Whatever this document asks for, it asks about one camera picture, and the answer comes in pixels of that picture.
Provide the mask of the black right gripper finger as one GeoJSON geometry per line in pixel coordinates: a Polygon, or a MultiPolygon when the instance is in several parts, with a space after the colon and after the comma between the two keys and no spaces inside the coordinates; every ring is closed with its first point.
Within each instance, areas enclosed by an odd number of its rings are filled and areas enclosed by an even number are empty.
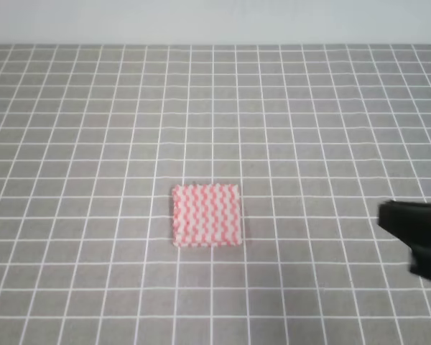
{"type": "Polygon", "coordinates": [[[431,247],[412,247],[409,271],[426,280],[431,280],[431,247]]]}
{"type": "Polygon", "coordinates": [[[431,203],[383,202],[377,224],[410,247],[431,247],[431,203]]]}

